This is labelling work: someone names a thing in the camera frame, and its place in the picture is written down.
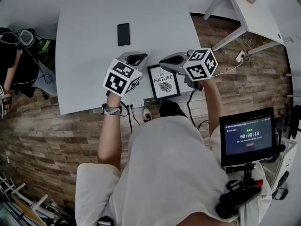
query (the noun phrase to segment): black phone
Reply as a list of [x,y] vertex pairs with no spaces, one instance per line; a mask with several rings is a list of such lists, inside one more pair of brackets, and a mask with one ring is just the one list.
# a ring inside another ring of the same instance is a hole
[[117,39],[118,47],[131,44],[129,23],[117,25]]

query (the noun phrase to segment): floor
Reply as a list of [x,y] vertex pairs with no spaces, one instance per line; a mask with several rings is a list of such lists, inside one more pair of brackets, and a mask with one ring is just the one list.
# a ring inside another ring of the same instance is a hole
[[[215,43],[238,28],[238,24],[219,19],[193,16],[202,47],[212,47]],[[256,44],[256,36],[247,34],[246,41],[251,47]],[[216,51],[219,63],[217,73],[228,71],[237,65],[235,57],[240,50],[247,51],[242,36]],[[215,77],[228,114],[247,112],[265,107],[274,107],[275,115],[284,112],[284,103],[289,103],[285,94],[289,93],[289,80],[283,76],[287,72],[285,53],[276,46],[252,55],[236,70]],[[174,99],[188,114],[186,102],[190,93]],[[153,117],[159,117],[159,105],[147,103]],[[206,101],[203,92],[196,92],[190,103],[196,124],[207,119]],[[134,110],[138,121],[142,122],[141,109]],[[100,109],[69,115],[60,115],[58,100],[51,97],[44,100],[39,90],[34,98],[14,96],[11,113],[0,122],[0,170],[11,176],[16,185],[25,182],[28,190],[23,193],[34,199],[48,193],[57,204],[64,201],[74,206],[77,166],[84,162],[96,162],[98,137],[103,116]],[[132,120],[133,130],[138,127]],[[127,162],[127,144],[130,137],[128,118],[121,118],[122,166]],[[208,127],[201,127],[205,142],[209,141]]]

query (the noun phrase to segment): white side table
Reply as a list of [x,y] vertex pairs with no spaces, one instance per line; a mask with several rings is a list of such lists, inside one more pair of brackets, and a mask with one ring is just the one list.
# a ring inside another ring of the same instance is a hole
[[[207,9],[204,19],[207,20],[217,7],[220,0],[214,0]],[[266,48],[273,47],[277,44],[284,44],[277,23],[268,8],[266,0],[257,0],[251,4],[247,0],[230,0],[234,9],[239,14],[241,26],[226,38],[218,42],[212,47],[213,51],[219,50],[232,40],[236,39],[245,32],[252,32],[260,36],[266,37],[272,42],[264,44],[248,51],[253,54]]]

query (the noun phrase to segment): timer display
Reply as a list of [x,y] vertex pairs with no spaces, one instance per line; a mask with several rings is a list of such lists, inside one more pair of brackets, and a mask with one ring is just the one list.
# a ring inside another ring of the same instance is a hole
[[270,117],[227,125],[224,130],[226,155],[258,151],[272,146]]
[[249,138],[249,137],[256,137],[256,136],[259,136],[259,131],[256,131],[256,132],[251,132],[251,133],[248,133],[248,134],[241,134],[240,135],[240,139],[243,139],[243,138]]

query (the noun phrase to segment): electrical outlet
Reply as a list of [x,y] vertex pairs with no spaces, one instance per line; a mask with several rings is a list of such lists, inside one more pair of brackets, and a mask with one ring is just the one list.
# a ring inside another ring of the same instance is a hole
[[132,100],[129,105],[133,105],[133,108],[144,107],[144,100]]
[[240,53],[237,55],[236,57],[236,61],[238,63],[241,63],[241,61],[243,60],[242,56],[245,55],[246,53],[244,51],[240,51]]

